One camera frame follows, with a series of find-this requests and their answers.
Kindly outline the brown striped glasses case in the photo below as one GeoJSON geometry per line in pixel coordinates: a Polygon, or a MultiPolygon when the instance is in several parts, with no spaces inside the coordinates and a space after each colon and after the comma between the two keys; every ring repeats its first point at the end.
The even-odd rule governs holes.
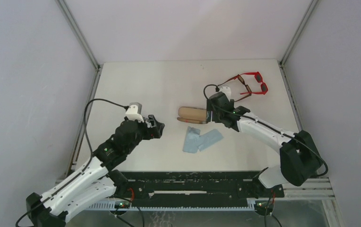
{"type": "Polygon", "coordinates": [[[206,109],[186,106],[182,106],[178,109],[178,121],[194,124],[207,124],[206,119],[206,109]]]}

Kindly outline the light blue cleaning cloth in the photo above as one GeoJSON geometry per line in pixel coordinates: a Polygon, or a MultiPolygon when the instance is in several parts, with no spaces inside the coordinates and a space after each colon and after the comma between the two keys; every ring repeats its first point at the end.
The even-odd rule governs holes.
{"type": "Polygon", "coordinates": [[[188,126],[182,151],[195,154],[198,152],[200,129],[188,126]]]}

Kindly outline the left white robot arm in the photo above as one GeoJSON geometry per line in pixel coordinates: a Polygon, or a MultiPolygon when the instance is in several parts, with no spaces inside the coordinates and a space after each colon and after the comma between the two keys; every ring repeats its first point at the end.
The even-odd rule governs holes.
{"type": "Polygon", "coordinates": [[[143,140],[159,139],[165,124],[149,115],[138,122],[125,119],[91,158],[61,183],[26,198],[27,216],[35,227],[64,227],[77,214],[124,187],[126,178],[116,167],[143,140]]]}

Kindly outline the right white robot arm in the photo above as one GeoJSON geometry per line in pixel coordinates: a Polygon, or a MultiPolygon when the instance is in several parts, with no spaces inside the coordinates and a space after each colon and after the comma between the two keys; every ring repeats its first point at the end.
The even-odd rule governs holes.
{"type": "Polygon", "coordinates": [[[235,107],[224,92],[211,95],[206,103],[211,121],[250,135],[279,155],[278,165],[266,167],[254,177],[260,188],[270,189],[284,183],[301,186],[307,179],[319,177],[317,171],[322,166],[327,167],[308,132],[294,133],[276,127],[244,106],[235,107]]]}

